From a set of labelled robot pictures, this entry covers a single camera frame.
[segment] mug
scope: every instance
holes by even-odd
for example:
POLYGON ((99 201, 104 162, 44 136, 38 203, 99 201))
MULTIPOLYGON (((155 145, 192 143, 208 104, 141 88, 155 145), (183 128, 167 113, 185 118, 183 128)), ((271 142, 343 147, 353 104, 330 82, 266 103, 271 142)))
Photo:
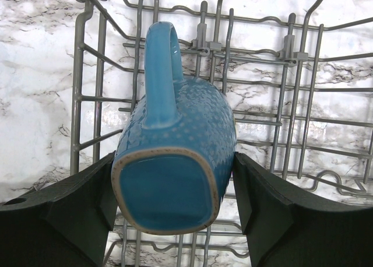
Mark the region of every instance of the mug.
POLYGON ((153 24, 145 42, 145 96, 112 165, 124 218, 155 235, 207 228, 219 213, 236 142, 225 96, 203 79, 184 76, 174 26, 153 24))

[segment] mug handle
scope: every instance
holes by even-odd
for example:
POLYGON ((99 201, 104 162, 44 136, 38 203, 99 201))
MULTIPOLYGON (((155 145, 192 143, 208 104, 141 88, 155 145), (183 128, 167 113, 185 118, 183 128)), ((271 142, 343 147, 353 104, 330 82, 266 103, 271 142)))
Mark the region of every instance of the mug handle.
POLYGON ((157 22, 149 27, 145 41, 146 129, 172 126, 180 119, 174 80, 182 80, 180 46, 174 26, 157 22))

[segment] black holder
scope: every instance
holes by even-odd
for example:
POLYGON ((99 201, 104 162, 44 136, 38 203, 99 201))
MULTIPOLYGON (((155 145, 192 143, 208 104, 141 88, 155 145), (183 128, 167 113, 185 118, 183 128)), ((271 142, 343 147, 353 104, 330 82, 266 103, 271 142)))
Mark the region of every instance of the black holder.
POLYGON ((114 153, 40 191, 0 206, 1 266, 102 266, 117 201, 114 153))
POLYGON ((241 153, 233 180, 252 267, 372 265, 373 208, 314 195, 241 153))

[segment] dishwasher rack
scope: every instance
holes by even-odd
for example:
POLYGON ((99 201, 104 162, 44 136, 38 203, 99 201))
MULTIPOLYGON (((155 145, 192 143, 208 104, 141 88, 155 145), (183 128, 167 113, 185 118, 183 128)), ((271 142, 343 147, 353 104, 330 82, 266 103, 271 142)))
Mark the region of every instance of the dishwasher rack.
MULTIPOLYGON (((140 50, 144 49, 144 41, 145 39, 141 37, 141 29, 142 29, 142 12, 153 12, 153 22, 158 21, 159 13, 174 13, 178 11, 186 12, 192 16, 200 17, 200 23, 197 27, 197 39, 193 40, 192 42, 179 40, 179 42, 186 46, 187 49, 182 49, 183 54, 194 54, 197 55, 196 58, 196 73, 195 75, 199 76, 200 73, 200 63, 201 58, 210 56, 211 57, 211 70, 209 76, 199 76, 200 78, 206 79, 206 81, 210 81, 211 83, 214 82, 221 82, 222 83, 222 91, 225 93, 227 83, 238 83, 238 84, 247 84, 247 85, 264 85, 270 87, 276 87, 280 90, 279 94, 279 106, 277 110, 277 114, 271 113, 261 113, 261 112, 250 112, 250 111, 238 111, 234 110, 234 114, 237 115, 250 115, 257 117, 258 119, 236 119, 236 122, 244 122, 249 124, 264 124, 264 125, 272 125, 275 126, 275 137, 273 142, 253 142, 239 139, 239 144, 246 144, 251 146, 272 146, 272 156, 270 161, 270 171, 274 174, 281 175, 284 179, 289 176, 297 176, 298 178, 308 178, 314 182, 313 187, 305 188, 309 191, 315 191, 319 182, 332 185, 334 186, 340 195, 349 195, 355 196, 359 198, 368 198, 373 199, 373 196, 367 193, 367 190, 364 188, 364 185, 371 182, 370 178, 370 167, 371 161, 373 158, 373 132, 372 138, 370 140, 369 150, 366 153, 353 153, 353 152, 346 152, 341 150, 334 150, 325 147, 317 147, 317 146, 310 146, 307 144, 307 135, 308 135, 308 127, 311 121, 314 122, 326 122, 326 123, 333 123, 333 124, 341 124, 341 125, 352 125, 358 127, 366 127, 371 128, 373 130, 373 123, 368 122, 355 122, 355 121, 344 121, 344 120, 334 120, 334 119, 327 119, 327 118, 312 118, 311 117, 311 107, 312 107, 312 99, 314 92, 373 92, 373 88, 365 87, 365 88, 315 88, 316 82, 316 74, 317 74, 317 66, 319 62, 330 62, 330 61, 342 61, 342 60, 349 60, 349 59, 360 59, 360 58, 368 58, 373 57, 373 53, 363 53, 363 54, 356 54, 356 55, 349 55, 349 56, 342 56, 342 57, 332 57, 332 58, 320 58, 319 52, 321 47, 321 39, 322 34, 325 31, 335 31, 344 28, 348 28, 351 26, 361 25, 364 23, 373 22, 373 17, 368 19, 363 19, 355 22, 350 22, 346 24, 341 24, 332 27, 324 27, 323 24, 319 26, 311 26, 309 25, 309 19, 313 13, 313 11, 321 4, 323 0, 316 0, 316 2, 311 6, 308 10, 307 14, 304 18, 303 24, 295 23, 295 14, 291 13, 287 22, 281 21, 279 18, 274 16, 263 17, 261 19, 253 19, 248 17, 241 17, 241 16, 234 16, 234 10, 230 9, 229 15, 221 14, 221 6, 223 0, 218 0, 216 13, 209 13, 207 12, 207 2, 203 1, 201 3, 200 10, 192 10, 187 8, 186 6, 177 5, 172 8, 163 8, 160 6, 160 0, 154 0, 154 6, 147 6, 143 4, 143 0, 138 0, 138 3, 130 3, 128 0, 122 0, 123 3, 132 9, 137 10, 137 31, 136 36, 129 36, 127 35, 115 22, 112 16, 107 12, 104 6, 100 3, 100 1, 106 0, 77 0, 78 2, 85 3, 85 10, 83 13, 79 14, 76 19, 76 29, 75 29, 75 51, 74 51, 74 63, 73 63, 73 103, 72 103, 72 135, 71 135, 71 174, 74 175, 79 171, 79 152, 89 146, 93 146, 93 162, 96 162, 100 158, 100 142, 112 137, 116 134, 122 132, 121 129, 116 130, 114 132, 110 132, 108 134, 102 135, 101 134, 101 112, 102 112, 102 104, 103 102, 117 102, 117 103, 128 103, 131 105, 130 108, 120 108, 119 110, 126 113, 131 113, 135 107, 135 104, 138 99, 136 99, 137 95, 137 79, 139 73, 144 73, 144 70, 139 69, 139 57, 140 57, 140 50), (99 20, 99 29, 98 29, 98 47, 94 49, 85 43, 85 25, 88 20, 90 20, 93 16, 93 9, 97 8, 100 11, 100 20, 99 20), (210 18, 214 22, 214 35, 213 41, 206 42, 206 24, 205 19, 210 18), (225 47, 223 47, 218 42, 219 37, 219 29, 220 29, 220 22, 221 20, 228 20, 228 31, 227 31, 227 38, 225 47), (113 28, 129 42, 124 42, 124 47, 134 48, 135 49, 135 65, 133 68, 125 68, 122 65, 118 64, 117 62, 109 59, 105 55, 105 39, 106 39, 106 28, 107 22, 109 22, 113 28), (284 38, 284 48, 276 52, 274 50, 245 50, 242 48, 231 48, 230 47, 230 40, 233 31, 234 23, 265 23, 265 22, 274 22, 276 25, 280 27, 286 27, 288 30, 288 35, 284 38), (293 29, 301 29, 301 42, 300 42, 300 51, 294 52, 293 45, 294 45, 294 36, 293 36, 293 29), (318 34, 316 50, 313 57, 309 57, 307 53, 305 53, 305 43, 307 39, 307 33, 309 31, 316 31, 318 34), (82 84, 83 84, 83 54, 87 51, 90 54, 97 57, 97 72, 96 72, 96 93, 95 96, 86 96, 82 94, 82 84), (254 58, 253 55, 260 55, 266 54, 271 55, 272 58, 269 59, 260 59, 254 58), (215 76, 215 68, 216 62, 222 59, 224 61, 224 68, 223 68, 223 77, 218 78, 215 76), (266 81, 246 81, 246 80, 239 80, 239 79, 229 79, 227 78, 227 70, 228 70, 228 63, 230 61, 242 61, 242 62, 254 62, 260 64, 275 64, 278 66, 283 67, 281 84, 274 84, 271 82, 266 81), (312 78, 311 83, 309 86, 301 86, 300 79, 302 75, 302 68, 303 63, 306 61, 313 62, 312 66, 312 78), (133 93, 131 99, 116 99, 110 97, 103 97, 103 83, 104 83, 104 63, 108 63, 119 70, 124 72, 133 73, 133 93), (286 83, 287 80, 287 70, 289 67, 297 66, 297 73, 295 77, 295 84, 288 85, 286 83), (284 106, 284 92, 285 90, 293 90, 293 101, 291 106, 291 113, 290 115, 283 115, 283 106, 284 106), (296 116, 297 111, 297 100, 300 90, 304 90, 309 92, 308 98, 308 105, 307 105, 307 114, 305 117, 296 116), (80 118, 81 118, 81 108, 83 101, 91 101, 95 103, 94 106, 94 134, 93 139, 87 142, 80 142, 80 118), (287 134, 287 143, 279 143, 279 132, 280 128, 283 125, 282 120, 290 120, 289 130, 287 134), (301 145, 295 145, 292 143, 291 139, 293 137, 294 132, 294 123, 295 121, 304 121, 305 127, 303 130, 303 140, 301 145), (286 149, 285 152, 285 159, 284 159, 284 166, 283 169, 275 169, 275 161, 276 161, 276 153, 279 147, 284 147, 286 149), (290 159, 290 151, 291 149, 301 149, 301 157, 299 162, 299 168, 297 172, 292 172, 288 170, 289 159, 290 159), (320 174, 313 176, 307 173, 303 173, 302 167, 304 163, 305 151, 306 150, 315 150, 319 152, 327 152, 327 153, 334 153, 340 154, 344 156, 351 156, 356 157, 359 159, 366 160, 366 167, 364 174, 359 177, 355 178, 354 181, 359 189, 347 187, 342 184, 342 179, 338 173, 333 171, 323 171, 320 174), (337 182, 331 182, 323 178, 324 175, 329 174, 335 177, 337 182)), ((225 198, 234 199, 234 194, 227 194, 225 198)), ((227 220, 216 220, 215 224, 220 224, 224 226, 231 226, 241 230, 240 226, 234 221, 227 221, 227 220)), ((130 227, 127 222, 124 220, 123 224, 118 224, 115 226, 116 229, 122 229, 123 238, 121 240, 114 241, 104 259, 104 266, 108 262, 109 256, 112 253, 114 247, 116 245, 122 244, 122 265, 125 265, 125 251, 128 245, 135 245, 136 247, 136 254, 135 254, 135 266, 139 266, 140 264, 140 248, 142 245, 151 245, 156 252, 164 252, 170 250, 172 248, 178 249, 178 258, 176 266, 181 266, 181 257, 182 257, 182 249, 188 248, 191 249, 191 261, 190 266, 194 266, 195 264, 195 253, 196 249, 204 250, 203 255, 203 266, 208 266, 208 252, 209 250, 220 250, 220 251, 227 251, 232 252, 235 256, 239 258, 248 258, 249 252, 244 254, 237 252, 235 249, 231 247, 219 246, 219 245, 209 245, 209 241, 211 236, 219 236, 219 237, 241 237, 240 232, 221 232, 221 231, 214 231, 214 226, 209 227, 205 231, 200 231, 194 233, 192 236, 191 243, 184 243, 184 236, 181 235, 179 237, 178 244, 170 244, 165 248, 159 248, 154 241, 142 241, 141 235, 142 233, 137 231, 136 232, 136 240, 128 240, 127 234, 129 231, 133 231, 134 228, 130 227), (197 236, 203 235, 206 236, 205 244, 197 244, 197 236)))

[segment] blue ceramic glaze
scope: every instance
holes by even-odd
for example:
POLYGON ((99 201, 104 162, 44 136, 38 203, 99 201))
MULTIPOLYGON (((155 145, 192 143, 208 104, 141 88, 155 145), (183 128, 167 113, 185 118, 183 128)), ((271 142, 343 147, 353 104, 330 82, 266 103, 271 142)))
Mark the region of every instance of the blue ceramic glaze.
POLYGON ((183 76, 177 34, 168 22, 147 33, 145 86, 112 167, 119 208, 150 234, 204 229, 217 217, 231 175, 233 112, 215 86, 183 76))

